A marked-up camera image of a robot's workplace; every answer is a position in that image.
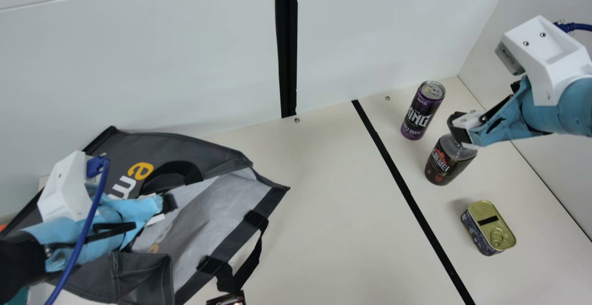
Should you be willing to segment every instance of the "dark bottle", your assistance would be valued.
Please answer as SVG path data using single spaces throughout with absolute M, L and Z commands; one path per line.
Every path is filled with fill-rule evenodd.
M 425 177 L 435 185 L 446 185 L 475 158 L 477 151 L 463 147 L 452 134 L 438 140 L 425 164 Z

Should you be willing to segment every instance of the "black vertical pole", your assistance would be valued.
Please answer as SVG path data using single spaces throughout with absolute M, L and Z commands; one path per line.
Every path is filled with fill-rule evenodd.
M 275 0 L 275 29 L 282 118 L 296 114 L 296 48 L 298 1 Z

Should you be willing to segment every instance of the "white table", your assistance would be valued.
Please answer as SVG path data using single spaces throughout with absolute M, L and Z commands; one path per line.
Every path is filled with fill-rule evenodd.
M 271 215 L 247 303 L 463 304 L 351 103 L 299 118 L 206 138 L 292 187 Z M 217 295 L 212 281 L 190 304 Z
M 414 199 L 478 305 L 592 302 L 592 243 L 509 142 L 479 151 L 444 187 L 423 175 L 453 111 L 480 109 L 457 79 L 425 137 L 399 132 L 416 88 L 361 105 Z M 207 137 L 243 151 L 255 169 L 292 189 L 270 218 L 260 266 L 245 285 L 251 305 L 461 305 L 463 301 L 351 103 Z M 170 128 L 195 136 L 199 125 Z M 460 221 L 468 204 L 490 200 L 517 238 L 482 255 Z M 254 246 L 233 258 L 237 267 Z M 38 286 L 31 303 L 51 288 Z M 219 296 L 212 280 L 189 304 Z M 58 304 L 90 304 L 64 292 Z
M 419 141 L 400 134 L 416 87 L 360 102 L 475 303 L 592 304 L 592 243 L 510 142 L 480 149 L 446 186 L 427 181 L 424 166 L 438 138 L 449 132 L 448 116 L 482 110 L 458 78 L 440 82 L 446 97 Z M 514 248 L 491 257 L 478 251 L 460 221 L 478 200 L 497 207 L 516 236 Z

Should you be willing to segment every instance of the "gold lid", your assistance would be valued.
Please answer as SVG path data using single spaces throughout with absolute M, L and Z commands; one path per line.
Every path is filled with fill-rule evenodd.
M 516 244 L 514 234 L 491 202 L 474 202 L 469 206 L 469 213 L 491 247 L 506 250 Z

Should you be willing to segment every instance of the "can lid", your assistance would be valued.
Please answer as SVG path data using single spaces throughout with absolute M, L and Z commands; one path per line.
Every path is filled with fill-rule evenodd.
M 506 250 L 516 244 L 514 234 L 491 202 L 483 200 L 472 203 L 469 214 L 491 247 Z
M 446 94 L 446 89 L 442 84 L 439 84 L 435 80 L 427 80 L 420 86 L 421 94 L 429 99 L 441 99 Z

